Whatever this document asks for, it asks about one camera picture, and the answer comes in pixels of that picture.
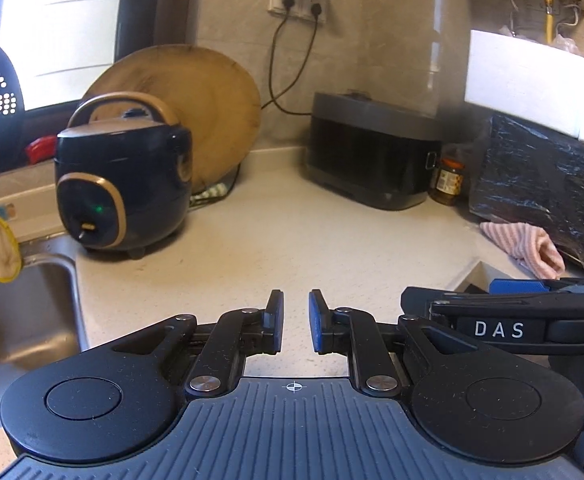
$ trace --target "striped cloth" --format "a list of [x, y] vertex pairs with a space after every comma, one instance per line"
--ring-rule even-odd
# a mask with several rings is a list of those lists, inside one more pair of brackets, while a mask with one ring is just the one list
[[521, 222], [479, 225], [483, 234], [541, 280], [556, 280], [565, 272], [562, 256], [545, 229]]

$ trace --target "metal bolt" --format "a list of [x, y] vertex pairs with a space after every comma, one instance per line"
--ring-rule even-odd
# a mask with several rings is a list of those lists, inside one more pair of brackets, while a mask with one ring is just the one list
[[200, 375], [190, 381], [190, 387], [198, 392], [213, 392], [221, 386], [221, 381], [212, 375]]
[[372, 376], [366, 381], [366, 384], [368, 388], [377, 392], [389, 392], [399, 385], [395, 378], [388, 375]]

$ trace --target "white countertop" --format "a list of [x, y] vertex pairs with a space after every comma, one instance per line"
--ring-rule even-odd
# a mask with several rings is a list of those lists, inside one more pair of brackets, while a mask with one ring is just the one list
[[[342, 356], [312, 351], [307, 297], [396, 322], [406, 286], [456, 286], [483, 261], [526, 275], [454, 208], [428, 200], [401, 212], [375, 210], [305, 180], [295, 150], [253, 156], [223, 202], [189, 213], [185, 229], [141, 260], [81, 254], [77, 260], [91, 346], [175, 314], [214, 322], [227, 310], [264, 308], [285, 293], [283, 349], [248, 359], [246, 375], [346, 374]], [[0, 430], [0, 471], [14, 456]]]

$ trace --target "crosshair symbol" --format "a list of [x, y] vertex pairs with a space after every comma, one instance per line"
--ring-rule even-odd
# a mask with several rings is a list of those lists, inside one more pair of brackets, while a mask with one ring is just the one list
[[284, 388], [288, 389], [291, 392], [297, 392], [299, 391], [301, 388], [307, 388], [307, 386], [302, 386], [299, 383], [297, 383], [296, 381], [290, 384], [286, 384], [284, 386]]

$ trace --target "rice cooker handle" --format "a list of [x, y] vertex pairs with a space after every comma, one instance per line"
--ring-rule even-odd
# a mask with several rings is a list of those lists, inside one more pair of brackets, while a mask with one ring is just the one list
[[152, 120], [158, 123], [165, 123], [169, 126], [179, 124], [179, 118], [170, 107], [153, 95], [143, 92], [111, 92], [93, 97], [81, 104], [72, 114], [67, 127], [73, 128], [87, 124], [90, 122], [90, 117], [96, 108], [104, 104], [120, 101], [130, 101], [143, 106], [150, 112]]

